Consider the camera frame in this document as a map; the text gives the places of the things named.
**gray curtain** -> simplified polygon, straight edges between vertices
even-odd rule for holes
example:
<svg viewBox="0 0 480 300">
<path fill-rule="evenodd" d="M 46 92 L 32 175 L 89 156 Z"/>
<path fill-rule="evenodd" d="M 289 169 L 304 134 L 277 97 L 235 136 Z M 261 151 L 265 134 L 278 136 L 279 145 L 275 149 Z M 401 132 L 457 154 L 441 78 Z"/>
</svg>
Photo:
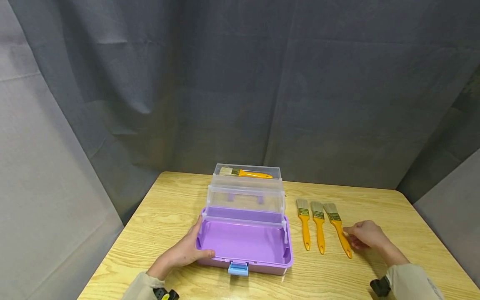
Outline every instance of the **gray curtain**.
<svg viewBox="0 0 480 300">
<path fill-rule="evenodd" d="M 415 203 L 415 208 L 480 287 L 480 150 Z"/>
<path fill-rule="evenodd" d="M 124 222 L 217 162 L 394 189 L 480 62 L 478 1 L 10 4 Z"/>
<path fill-rule="evenodd" d="M 398 186 L 415 203 L 480 148 L 480 67 Z"/>
<path fill-rule="evenodd" d="M 77 299 L 123 229 L 0 0 L 0 299 Z"/>
</svg>

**purple plastic box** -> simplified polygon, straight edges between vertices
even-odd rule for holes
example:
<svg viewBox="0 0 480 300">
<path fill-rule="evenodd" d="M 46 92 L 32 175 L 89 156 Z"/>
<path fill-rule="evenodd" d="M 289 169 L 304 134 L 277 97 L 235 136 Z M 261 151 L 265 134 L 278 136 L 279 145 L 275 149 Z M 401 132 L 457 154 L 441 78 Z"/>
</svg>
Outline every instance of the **purple plastic box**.
<svg viewBox="0 0 480 300">
<path fill-rule="evenodd" d="M 228 165 L 257 172 L 255 168 L 261 168 L 276 177 L 246 179 L 218 176 L 222 166 L 217 165 L 209 185 L 196 245 L 215 250 L 216 256 L 199 263 L 228 268 L 229 274 L 239 276 L 284 275 L 293 264 L 293 253 L 280 169 Z"/>
<path fill-rule="evenodd" d="M 239 210 L 238 213 L 248 214 L 250 211 Z M 287 222 L 286 244 L 283 228 L 207 219 L 202 223 L 197 238 L 197 249 L 213 249 L 216 256 L 200 260 L 199 263 L 222 268 L 229 268 L 231 263 L 246 264 L 248 271 L 284 275 L 293 264 L 287 217 L 284 217 L 284 220 Z"/>
</svg>

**box latch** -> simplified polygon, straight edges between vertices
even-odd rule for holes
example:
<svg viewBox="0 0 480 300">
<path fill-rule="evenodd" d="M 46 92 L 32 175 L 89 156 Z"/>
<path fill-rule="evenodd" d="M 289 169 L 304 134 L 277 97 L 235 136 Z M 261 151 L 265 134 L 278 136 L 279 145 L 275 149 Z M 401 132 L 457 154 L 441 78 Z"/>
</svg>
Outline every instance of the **box latch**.
<svg viewBox="0 0 480 300">
<path fill-rule="evenodd" d="M 248 263 L 237 264 L 234 262 L 230 262 L 230 267 L 228 267 L 228 273 L 230 275 L 248 276 Z"/>
</svg>

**sleeve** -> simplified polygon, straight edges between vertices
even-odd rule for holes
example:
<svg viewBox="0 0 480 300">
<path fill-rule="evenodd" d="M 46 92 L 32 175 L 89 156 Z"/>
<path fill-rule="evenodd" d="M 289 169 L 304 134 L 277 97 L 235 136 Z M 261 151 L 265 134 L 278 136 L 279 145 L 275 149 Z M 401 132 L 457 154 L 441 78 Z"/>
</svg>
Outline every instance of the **sleeve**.
<svg viewBox="0 0 480 300">
<path fill-rule="evenodd" d="M 444 300 L 442 292 L 418 265 L 394 265 L 386 276 L 397 300 Z"/>
<path fill-rule="evenodd" d="M 145 272 L 141 272 L 130 284 L 122 300 L 157 300 L 153 289 L 162 288 L 164 284 L 164 281 L 150 277 Z"/>
</svg>

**wooden table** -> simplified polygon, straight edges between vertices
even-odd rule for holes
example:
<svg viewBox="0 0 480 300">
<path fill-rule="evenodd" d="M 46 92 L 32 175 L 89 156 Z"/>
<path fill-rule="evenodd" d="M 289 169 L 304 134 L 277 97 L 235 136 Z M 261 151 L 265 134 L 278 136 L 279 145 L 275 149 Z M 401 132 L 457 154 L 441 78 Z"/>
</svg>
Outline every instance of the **wooden table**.
<svg viewBox="0 0 480 300">
<path fill-rule="evenodd" d="M 195 222 L 205 206 L 210 180 L 208 175 L 162 173 L 79 299 L 120 299 L 137 274 Z M 173 271 L 166 287 L 187 300 L 376 299 L 369 282 L 383 276 L 386 267 L 375 253 L 354 253 L 348 259 L 334 227 L 326 222 L 325 255 L 321 255 L 313 221 L 309 222 L 312 250 L 305 250 L 295 199 L 311 197 L 335 203 L 346 226 L 374 220 L 412 263 L 423 266 L 447 299 L 480 299 L 478 288 L 401 193 L 298 182 L 284 182 L 284 187 L 295 260 L 285 276 L 234 277 L 226 269 L 193 264 Z"/>
</svg>

